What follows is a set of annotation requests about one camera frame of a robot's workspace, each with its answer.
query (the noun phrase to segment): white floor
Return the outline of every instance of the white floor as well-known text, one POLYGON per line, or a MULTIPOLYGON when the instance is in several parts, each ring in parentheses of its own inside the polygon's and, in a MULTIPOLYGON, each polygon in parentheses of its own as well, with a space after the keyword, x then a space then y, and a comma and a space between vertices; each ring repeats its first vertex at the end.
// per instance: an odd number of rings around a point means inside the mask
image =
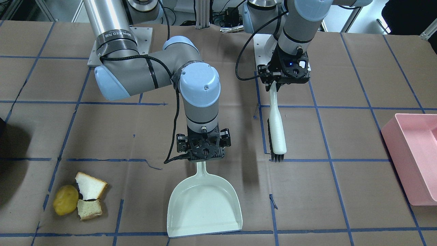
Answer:
MULTIPOLYGON (((174 9, 178 0, 165 0, 164 6, 174 9)), ((212 6, 214 11, 220 11, 223 7, 234 7, 240 3, 241 0, 230 0, 228 3, 227 0, 216 0, 212 6)), ((384 19, 381 16, 381 10, 385 6, 388 0, 373 0, 371 4, 365 6, 363 10, 358 15, 354 24, 350 28, 349 32, 353 33, 372 33, 372 34, 383 34, 382 28, 377 24, 376 19, 380 19, 384 26, 386 26, 384 19)), ((192 9, 193 0, 179 0, 179 4, 182 6, 189 6, 187 9, 192 9)), ((169 18, 169 22, 173 23, 175 21, 175 25, 180 25, 182 22, 186 20, 194 20, 193 13, 175 11, 176 13, 176 21, 174 19, 174 14, 167 10, 167 15, 169 18)), ((346 20, 349 15, 352 13, 352 10, 345 10, 338 6, 332 6, 328 16, 325 18, 325 23, 329 32, 340 32, 343 28, 346 20)), ((89 22, 88 16, 86 14, 86 10, 83 7, 76 22, 89 22)), ((161 19, 152 21, 152 23, 161 23, 161 19)))

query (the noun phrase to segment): dustpan handle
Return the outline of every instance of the dustpan handle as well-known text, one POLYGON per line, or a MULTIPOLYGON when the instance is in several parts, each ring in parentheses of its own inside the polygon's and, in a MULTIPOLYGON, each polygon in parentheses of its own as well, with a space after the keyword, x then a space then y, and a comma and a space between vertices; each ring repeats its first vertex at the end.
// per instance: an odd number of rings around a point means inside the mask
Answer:
POLYGON ((206 171, 206 162, 196 162, 197 173, 196 176, 204 176, 208 174, 206 171))

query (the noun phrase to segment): piece of bread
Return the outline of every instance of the piece of bread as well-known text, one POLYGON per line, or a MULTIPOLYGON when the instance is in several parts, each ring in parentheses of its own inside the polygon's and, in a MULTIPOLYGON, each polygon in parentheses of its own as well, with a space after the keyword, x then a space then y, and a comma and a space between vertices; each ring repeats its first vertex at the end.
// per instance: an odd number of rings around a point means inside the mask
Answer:
POLYGON ((79 192, 82 194, 82 200, 100 199, 105 191, 108 183, 91 177, 83 172, 78 172, 76 175, 76 182, 79 186, 79 192))
POLYGON ((99 199, 94 201, 79 200, 77 202, 77 212, 81 221, 93 219, 103 214, 99 199))

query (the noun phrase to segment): bread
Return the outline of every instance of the bread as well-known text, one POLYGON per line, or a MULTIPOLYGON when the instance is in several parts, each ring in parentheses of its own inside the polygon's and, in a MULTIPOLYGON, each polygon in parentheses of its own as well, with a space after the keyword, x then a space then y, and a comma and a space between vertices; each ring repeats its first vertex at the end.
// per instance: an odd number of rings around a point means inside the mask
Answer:
POLYGON ((94 201, 79 200, 77 202, 77 212, 81 221, 93 219, 103 214, 99 199, 94 201))
POLYGON ((108 186, 107 182, 91 177, 83 172, 77 173, 76 182, 79 186, 79 192, 83 196, 82 200, 84 201, 100 199, 108 186))

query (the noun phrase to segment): tiled surface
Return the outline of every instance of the tiled surface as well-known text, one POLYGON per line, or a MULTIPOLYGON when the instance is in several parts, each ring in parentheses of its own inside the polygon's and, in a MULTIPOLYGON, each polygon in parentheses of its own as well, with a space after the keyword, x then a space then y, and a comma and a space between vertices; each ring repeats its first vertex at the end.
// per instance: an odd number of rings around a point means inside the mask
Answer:
POLYGON ((335 162, 351 228, 414 227, 389 162, 335 162))
MULTIPOLYGON (((14 105, 0 163, 20 163, 0 172, 1 184, 15 186, 0 192, 0 244, 30 245, 35 238, 34 245, 436 245, 436 210, 411 207, 412 216, 375 123, 383 127, 397 112, 437 113, 437 58, 417 37, 387 36, 386 43, 378 35, 318 33, 309 50, 311 84, 279 91, 288 152, 285 162, 272 163, 264 153, 270 152, 268 93, 261 83, 234 76, 249 35, 172 27, 172 35, 190 38, 220 74, 219 122, 230 129, 232 146, 208 171, 233 185, 244 224, 242 232, 169 241, 170 194, 195 172, 186 161, 163 164, 174 90, 109 104, 92 70, 86 79, 94 39, 89 26, 56 23, 48 35, 51 27, 14 21, 0 27, 0 117, 14 105), (53 212, 54 193, 74 183, 78 171, 110 185, 100 218, 53 212)), ((151 27, 151 51, 157 51, 166 28, 151 27)), ((239 74, 249 77, 253 70, 250 43, 239 74)), ((177 124, 177 133, 185 133, 182 101, 177 124)))
POLYGON ((33 63, 35 59, 0 58, 1 100, 15 100, 33 63))
POLYGON ((354 232, 354 243, 357 246, 421 246, 419 234, 415 231, 406 232, 354 232))
POLYGON ((269 166, 278 230, 346 228, 327 162, 283 162, 269 166))
POLYGON ((35 233, 56 160, 0 163, 0 232, 35 233))
POLYGON ((349 246, 349 236, 340 233, 279 234, 281 245, 349 246))
POLYGON ((169 246, 221 246, 221 245, 244 245, 265 246, 273 245, 273 235, 205 235, 187 238, 171 239, 169 246))
POLYGON ((76 102, 87 72, 86 60, 39 59, 20 100, 76 102))
POLYGON ((5 21, 0 26, 0 56, 37 56, 50 22, 5 21))
POLYGON ((368 109, 320 109, 333 159, 386 159, 381 137, 368 109))

